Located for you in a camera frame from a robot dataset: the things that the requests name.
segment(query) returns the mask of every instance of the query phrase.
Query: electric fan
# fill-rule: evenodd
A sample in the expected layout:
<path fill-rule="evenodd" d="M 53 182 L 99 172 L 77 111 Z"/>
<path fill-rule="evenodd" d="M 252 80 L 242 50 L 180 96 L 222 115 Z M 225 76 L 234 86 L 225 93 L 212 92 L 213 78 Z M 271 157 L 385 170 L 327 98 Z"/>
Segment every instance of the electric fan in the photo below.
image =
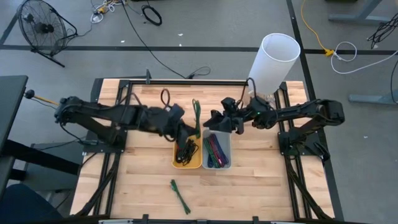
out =
<path fill-rule="evenodd" d="M 64 21 L 73 27 L 74 33 L 67 34 Z M 65 49 L 70 39 L 78 36 L 74 25 L 42 0 L 25 0 L 18 8 L 18 22 L 32 52 L 65 67 L 53 56 Z"/>

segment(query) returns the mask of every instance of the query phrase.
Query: white cup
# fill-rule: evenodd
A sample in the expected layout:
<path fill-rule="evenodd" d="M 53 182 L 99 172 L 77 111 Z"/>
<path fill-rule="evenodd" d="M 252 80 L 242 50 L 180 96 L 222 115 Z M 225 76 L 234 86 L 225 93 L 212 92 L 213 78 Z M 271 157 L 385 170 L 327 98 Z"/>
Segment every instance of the white cup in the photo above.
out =
<path fill-rule="evenodd" d="M 257 93 L 273 94 L 284 81 L 297 57 L 300 46 L 291 36 L 269 34 L 263 38 L 249 77 L 256 82 Z"/>

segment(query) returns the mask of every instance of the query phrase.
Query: gray floor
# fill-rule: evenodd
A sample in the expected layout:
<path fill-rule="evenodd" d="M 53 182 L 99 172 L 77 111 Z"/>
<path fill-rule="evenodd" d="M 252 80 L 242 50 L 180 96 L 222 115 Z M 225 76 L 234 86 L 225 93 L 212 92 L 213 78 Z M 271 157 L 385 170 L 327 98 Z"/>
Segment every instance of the gray floor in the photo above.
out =
<path fill-rule="evenodd" d="M 302 0 L 292 0 L 297 22 L 306 49 L 320 49 L 315 36 L 300 18 Z M 0 9 L 4 30 L 21 2 L 6 1 Z M 78 28 L 80 34 L 90 28 L 89 0 L 48 0 L 61 15 Z M 160 0 L 151 4 L 161 13 L 164 24 L 156 27 L 144 24 L 144 18 L 130 12 L 142 38 L 151 46 L 195 47 L 258 47 L 261 39 L 272 32 L 293 36 L 289 12 L 281 0 Z M 355 13 L 364 1 L 342 4 L 308 0 L 305 18 L 318 31 L 330 49 L 341 41 L 354 43 L 359 50 L 369 50 L 366 38 L 376 28 L 329 22 L 328 13 Z M 142 3 L 133 7 L 140 9 Z M 394 0 L 384 0 L 374 11 L 375 16 L 393 16 L 398 7 Z M 398 33 L 378 44 L 378 50 L 397 50 Z M 5 44 L 27 45 L 16 24 Z M 104 21 L 95 24 L 87 36 L 75 39 L 77 46 L 141 46 L 131 30 L 123 9 L 116 8 Z M 252 52 L 155 52 L 168 66 L 188 74 L 201 66 L 210 66 L 209 79 L 245 79 L 255 53 Z M 360 55 L 352 63 L 335 60 L 339 70 L 353 70 L 386 56 Z M 28 88 L 52 100 L 76 95 L 89 100 L 93 80 L 98 77 L 143 75 L 148 68 L 154 78 L 178 78 L 157 63 L 148 52 L 64 51 L 56 55 L 67 67 L 39 55 L 21 50 L 0 51 L 0 75 L 28 75 Z M 354 222 L 396 223 L 398 220 L 398 145 L 396 125 L 397 106 L 349 103 L 350 93 L 382 94 L 389 92 L 389 75 L 394 59 L 351 75 L 339 75 L 330 67 L 330 58 L 307 55 L 308 66 L 318 98 L 343 103 L 346 122 L 326 128 L 335 178 L 345 219 Z M 300 61 L 294 65 L 287 80 L 303 80 Z M 23 100 L 10 138 L 24 144 L 64 142 L 72 138 L 53 120 L 53 111 L 36 102 Z M 85 130 L 78 126 L 67 128 L 77 136 Z"/>

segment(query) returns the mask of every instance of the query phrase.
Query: fan grille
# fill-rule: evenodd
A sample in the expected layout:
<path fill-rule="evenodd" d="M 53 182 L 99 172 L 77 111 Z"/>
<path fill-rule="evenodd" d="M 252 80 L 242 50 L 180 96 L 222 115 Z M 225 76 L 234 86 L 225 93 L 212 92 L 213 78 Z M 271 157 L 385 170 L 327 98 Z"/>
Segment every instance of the fan grille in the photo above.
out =
<path fill-rule="evenodd" d="M 46 2 L 24 1 L 19 8 L 18 21 L 22 34 L 34 50 L 53 56 L 65 47 L 65 24 Z"/>

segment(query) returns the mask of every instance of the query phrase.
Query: green wire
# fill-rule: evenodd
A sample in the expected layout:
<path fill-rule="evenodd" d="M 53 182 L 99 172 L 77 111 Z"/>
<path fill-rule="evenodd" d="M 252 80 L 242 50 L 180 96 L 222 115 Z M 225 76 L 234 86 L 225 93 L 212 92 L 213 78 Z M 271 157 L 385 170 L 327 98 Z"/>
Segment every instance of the green wire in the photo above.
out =
<path fill-rule="evenodd" d="M 175 183 L 175 180 L 172 180 L 170 183 L 172 184 L 172 189 L 175 191 L 175 193 L 177 193 L 177 197 L 178 197 L 178 199 L 180 199 L 182 206 L 184 207 L 185 214 L 188 215 L 189 213 L 191 213 L 191 210 L 189 209 L 188 205 L 182 199 L 182 196 L 181 196 L 180 192 L 178 191 L 177 184 Z"/>
<path fill-rule="evenodd" d="M 211 157 L 211 160 L 213 161 L 213 165 L 215 168 L 220 168 L 220 165 L 218 164 L 218 161 L 216 159 L 216 156 L 213 153 L 213 150 L 211 150 L 211 145 L 210 142 L 208 140 L 208 138 L 203 139 L 203 142 L 205 143 L 205 147 Z"/>
<path fill-rule="evenodd" d="M 198 100 L 192 99 L 193 110 L 195 111 L 195 119 L 197 122 L 197 139 L 200 139 L 200 104 Z"/>

